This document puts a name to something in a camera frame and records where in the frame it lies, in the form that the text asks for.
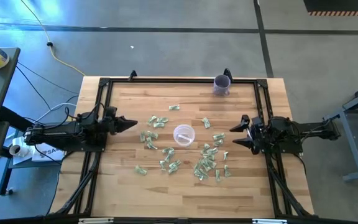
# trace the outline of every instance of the butcher block tabletop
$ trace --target butcher block tabletop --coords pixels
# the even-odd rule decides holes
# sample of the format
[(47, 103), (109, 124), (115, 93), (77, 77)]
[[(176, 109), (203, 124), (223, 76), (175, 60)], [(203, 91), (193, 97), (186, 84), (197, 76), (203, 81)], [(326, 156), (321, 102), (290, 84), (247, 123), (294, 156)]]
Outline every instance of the butcher block tabletop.
[[(75, 114), (92, 110), (99, 79), (84, 77)], [(268, 78), (267, 82), (274, 115), (291, 118), (283, 79)], [(117, 116), (137, 120), (138, 124), (108, 136), (99, 166), (92, 217), (273, 217), (264, 156), (254, 156), (248, 148), (232, 142), (245, 138), (246, 133), (229, 132), (239, 124), (241, 115), (257, 116), (254, 87), (232, 84), (230, 95), (224, 97), (214, 96), (212, 89), (212, 83), (113, 85), (110, 105), (118, 108)], [(263, 91), (260, 92), (265, 105)], [(170, 111), (170, 105), (180, 105), (180, 110)], [(164, 128), (150, 127), (147, 121), (153, 115), (167, 117), (169, 122)], [(209, 119), (211, 128), (205, 129), (201, 121), (204, 117)], [(196, 132), (189, 147), (180, 147), (173, 140), (173, 130), (180, 124), (188, 124)], [(158, 150), (147, 149), (140, 142), (141, 131), (158, 133), (158, 139), (153, 141)], [(204, 143), (212, 146), (213, 135), (220, 133), (226, 135), (215, 158), (221, 181), (216, 182), (215, 170), (208, 172), (208, 179), (200, 181), (193, 174), (193, 167), (201, 158), (200, 150)], [(182, 161), (179, 169), (170, 175), (161, 171), (158, 163), (165, 158), (161, 152), (165, 147), (175, 148), (171, 161)], [(225, 151), (228, 152), (226, 161), (223, 160)], [(63, 161), (50, 212), (61, 208), (76, 189), (83, 158), (84, 153), (75, 152)], [(304, 208), (313, 213), (302, 163), (293, 155), (283, 154), (283, 164), (289, 189)], [(136, 165), (147, 169), (147, 175), (136, 173)], [(228, 165), (230, 177), (223, 176), (224, 165)], [(282, 201), (281, 191), (278, 195)]]

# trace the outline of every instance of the crumpled dollar bill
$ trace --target crumpled dollar bill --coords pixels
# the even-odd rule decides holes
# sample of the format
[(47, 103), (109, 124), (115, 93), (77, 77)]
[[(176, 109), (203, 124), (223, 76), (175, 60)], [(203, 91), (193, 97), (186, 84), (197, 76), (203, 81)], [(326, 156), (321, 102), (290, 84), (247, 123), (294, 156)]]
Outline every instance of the crumpled dollar bill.
[(216, 167), (216, 163), (207, 158), (201, 160), (201, 165), (204, 167), (206, 172), (210, 171), (211, 169), (215, 169)]
[(216, 153), (218, 153), (218, 148), (217, 147), (215, 147), (215, 148), (213, 148), (213, 149), (208, 149), (207, 151), (206, 151), (206, 153), (208, 154), (208, 155), (215, 155)]
[(140, 175), (146, 175), (147, 174), (147, 170), (140, 168), (140, 166), (135, 166), (135, 172), (137, 172)]
[(172, 168), (174, 166), (179, 166), (181, 164), (181, 161), (178, 159), (175, 162), (172, 162), (171, 164), (169, 164), (169, 168)]
[(165, 149), (162, 149), (162, 154), (168, 153), (171, 150), (174, 150), (174, 149), (172, 147), (166, 147)]
[(168, 118), (157, 118), (157, 123), (166, 123), (168, 122)]
[(218, 169), (215, 170), (215, 180), (216, 180), (217, 182), (220, 182), (220, 181), (221, 181), (221, 177), (219, 176), (219, 170), (218, 170)]
[(209, 160), (211, 160), (211, 161), (214, 161), (215, 160), (215, 155), (203, 155), (203, 157), (205, 158), (205, 159), (209, 159)]
[(208, 121), (208, 118), (203, 118), (201, 121), (204, 122), (205, 129), (208, 129), (211, 127), (211, 123)]
[(177, 160), (175, 162), (172, 162), (171, 164), (169, 164), (169, 170), (168, 173), (171, 174), (173, 172), (175, 172), (176, 170), (178, 170), (178, 166), (181, 164), (180, 160)]
[(145, 142), (146, 141), (146, 136), (144, 134), (144, 131), (140, 132), (140, 142)]
[(147, 136), (150, 138), (154, 138), (157, 139), (158, 138), (158, 134), (157, 133), (153, 133), (151, 131), (147, 131)]
[(199, 159), (196, 165), (194, 166), (194, 171), (198, 170), (200, 167), (201, 167), (201, 159)]
[(157, 119), (157, 117), (153, 115), (153, 116), (148, 120), (147, 125), (151, 126), (152, 123), (153, 123), (153, 121), (156, 120), (156, 119)]
[(209, 175), (203, 170), (203, 168), (199, 168), (198, 173), (200, 173), (200, 176), (198, 176), (199, 180), (207, 179), (209, 177)]
[(149, 149), (158, 149), (157, 147), (155, 147), (153, 145), (153, 142), (152, 142), (152, 138), (151, 137), (147, 137), (146, 138), (146, 146), (149, 148)]
[(179, 109), (180, 109), (179, 105), (169, 106), (169, 110), (179, 110)]
[(165, 123), (154, 123), (153, 127), (155, 127), (155, 128), (163, 128), (163, 127), (165, 127)]
[(214, 140), (219, 140), (219, 139), (222, 139), (222, 138), (224, 138), (224, 137), (225, 137), (225, 136), (224, 136), (224, 133), (215, 134), (215, 135), (213, 136)]
[(223, 144), (223, 139), (214, 142), (214, 146), (221, 146), (222, 144)]
[(171, 174), (171, 173), (175, 172), (176, 170), (178, 170), (178, 166), (175, 165), (168, 170), (168, 174)]
[(231, 173), (229, 172), (228, 168), (229, 167), (227, 165), (224, 165), (224, 167), (223, 167), (225, 177), (230, 177), (231, 176)]
[(204, 144), (204, 149), (201, 150), (201, 154), (204, 155), (204, 154), (207, 154), (207, 149), (209, 149), (211, 146), (209, 146), (209, 144)]
[(162, 171), (166, 171), (165, 163), (166, 163), (165, 161), (160, 161), (160, 166)]
[(169, 150), (168, 151), (168, 155), (166, 156), (166, 158), (164, 159), (165, 162), (170, 162), (172, 156), (174, 155), (175, 150)]

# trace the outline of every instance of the concrete floor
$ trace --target concrete floor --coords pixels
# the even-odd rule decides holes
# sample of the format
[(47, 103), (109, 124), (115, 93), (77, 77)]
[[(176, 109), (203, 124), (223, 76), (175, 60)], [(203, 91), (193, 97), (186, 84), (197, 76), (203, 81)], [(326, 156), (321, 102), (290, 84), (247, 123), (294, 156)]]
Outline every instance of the concrete floor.
[[(252, 0), (27, 2), (41, 21), (58, 26), (257, 28)], [(259, 3), (266, 29), (358, 30), (358, 17), (310, 17), (302, 0), (259, 0)], [(20, 1), (0, 0), (0, 23), (36, 24), (36, 21)], [(129, 75), (136, 70), (142, 76), (210, 77), (229, 67), (235, 77), (267, 77), (259, 34), (49, 34), (58, 57), (88, 75)], [(54, 61), (45, 43), (41, 31), (0, 30), (0, 46), (20, 47), (21, 63), (71, 91), (79, 91), (82, 76)], [(268, 34), (267, 44), (273, 74), (285, 79), (293, 118), (298, 122), (321, 120), (358, 90), (358, 35)], [(73, 96), (23, 71), (51, 105)], [(19, 105), (19, 101), (28, 103)], [(17, 72), (4, 105), (34, 119), (47, 111)], [(63, 110), (58, 110), (43, 121), (60, 121), (63, 115)], [(315, 213), (325, 218), (358, 221), (358, 180), (342, 181), (343, 175), (356, 171), (347, 141), (308, 139), (304, 150)], [(0, 179), (3, 164), (1, 159)], [(53, 200), (57, 174), (56, 166), (14, 170), (9, 186), (17, 193), (0, 197), (0, 218), (46, 214)]]

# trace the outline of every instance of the yellow cable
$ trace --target yellow cable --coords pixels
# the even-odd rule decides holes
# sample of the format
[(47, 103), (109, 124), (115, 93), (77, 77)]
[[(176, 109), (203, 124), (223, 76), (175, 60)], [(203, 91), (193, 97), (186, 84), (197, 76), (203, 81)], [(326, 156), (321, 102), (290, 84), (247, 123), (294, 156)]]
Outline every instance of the yellow cable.
[[(47, 30), (45, 29), (44, 25), (42, 25), (41, 21), (38, 19), (38, 17), (35, 15), (35, 13), (28, 7), (28, 5), (27, 5), (23, 0), (21, 0), (21, 1), (22, 1), (22, 3), (26, 6), (26, 8), (28, 8), (29, 11), (34, 15), (34, 17), (38, 20), (40, 26), (42, 27), (42, 29), (43, 29), (44, 32), (45, 32), (45, 35), (47, 36), (48, 42), (51, 42), (51, 41), (50, 41), (50, 38), (49, 38), (49, 35), (48, 35), (48, 32), (47, 32)], [(81, 75), (86, 76), (85, 73), (81, 72), (81, 70), (79, 70), (79, 69), (77, 69), (76, 67), (74, 67), (74, 66), (72, 66), (72, 65), (70, 65), (70, 64), (68, 64), (68, 63), (66, 63), (66, 62), (64, 62), (64, 61), (62, 61), (62, 60), (60, 60), (59, 58), (57, 58), (57, 57), (55, 56), (53, 50), (52, 50), (52, 46), (49, 46), (49, 50), (50, 50), (50, 53), (52, 54), (52, 57), (53, 57), (56, 61), (58, 61), (58, 62), (60, 62), (60, 63), (62, 63), (62, 64), (64, 64), (64, 65), (66, 65), (67, 67), (70, 67), (70, 68), (76, 70), (76, 71), (79, 72)]]

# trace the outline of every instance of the clear plastic cup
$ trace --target clear plastic cup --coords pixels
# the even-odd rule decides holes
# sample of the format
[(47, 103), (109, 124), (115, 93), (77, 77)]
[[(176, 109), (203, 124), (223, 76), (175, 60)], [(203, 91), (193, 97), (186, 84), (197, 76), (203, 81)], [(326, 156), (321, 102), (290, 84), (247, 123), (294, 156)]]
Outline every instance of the clear plastic cup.
[(189, 146), (196, 138), (196, 132), (187, 124), (181, 124), (173, 130), (173, 139), (179, 146)]
[(217, 96), (227, 96), (230, 94), (229, 86), (230, 86), (230, 78), (225, 75), (218, 75), (214, 79), (214, 88), (213, 93)]

